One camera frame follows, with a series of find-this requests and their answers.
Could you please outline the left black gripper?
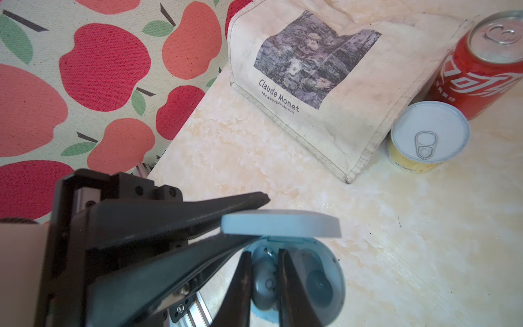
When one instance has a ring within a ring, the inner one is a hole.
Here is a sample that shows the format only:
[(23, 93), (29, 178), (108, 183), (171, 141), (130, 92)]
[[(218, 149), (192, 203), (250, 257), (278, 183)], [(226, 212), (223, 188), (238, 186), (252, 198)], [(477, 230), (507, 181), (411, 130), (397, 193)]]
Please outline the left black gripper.
[(36, 326), (161, 326), (256, 236), (218, 234), (224, 215), (268, 204), (266, 193), (185, 202), (177, 187), (78, 170), (61, 179), (39, 286)]

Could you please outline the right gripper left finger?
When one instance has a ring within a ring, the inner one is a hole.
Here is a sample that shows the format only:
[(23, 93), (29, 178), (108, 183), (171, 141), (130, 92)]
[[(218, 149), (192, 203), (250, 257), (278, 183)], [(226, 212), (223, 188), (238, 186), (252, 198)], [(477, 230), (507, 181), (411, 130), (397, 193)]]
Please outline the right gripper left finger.
[(212, 327), (250, 326), (252, 281), (252, 254), (243, 252)]

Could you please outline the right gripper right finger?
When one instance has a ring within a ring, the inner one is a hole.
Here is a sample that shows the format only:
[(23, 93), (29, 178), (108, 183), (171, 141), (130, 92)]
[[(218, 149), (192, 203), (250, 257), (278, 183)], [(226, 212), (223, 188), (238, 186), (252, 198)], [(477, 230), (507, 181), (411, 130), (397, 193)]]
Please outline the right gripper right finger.
[(290, 252), (280, 249), (278, 259), (279, 326), (322, 326), (306, 295)]

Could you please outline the blue earbud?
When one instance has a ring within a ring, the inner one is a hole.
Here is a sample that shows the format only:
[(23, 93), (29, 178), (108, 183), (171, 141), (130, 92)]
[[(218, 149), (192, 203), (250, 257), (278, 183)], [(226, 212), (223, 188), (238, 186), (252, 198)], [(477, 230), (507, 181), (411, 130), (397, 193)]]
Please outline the blue earbud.
[(272, 310), (276, 305), (277, 266), (271, 257), (261, 258), (253, 264), (251, 299), (260, 311)]

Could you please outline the blue earbud charging case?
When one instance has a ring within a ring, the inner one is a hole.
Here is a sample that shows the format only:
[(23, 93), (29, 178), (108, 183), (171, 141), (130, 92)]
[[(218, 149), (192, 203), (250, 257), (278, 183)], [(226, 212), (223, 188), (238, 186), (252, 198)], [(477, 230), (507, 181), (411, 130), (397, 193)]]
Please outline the blue earbud charging case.
[(252, 276), (257, 260), (271, 257), (276, 263), (276, 305), (260, 311), (251, 299), (251, 312), (257, 317), (279, 325), (278, 253), (287, 249), (322, 326), (337, 319), (345, 302), (345, 279), (339, 261), (320, 240), (342, 236), (339, 219), (311, 211), (250, 210), (224, 215), (221, 231), (257, 237), (244, 250), (252, 254)]

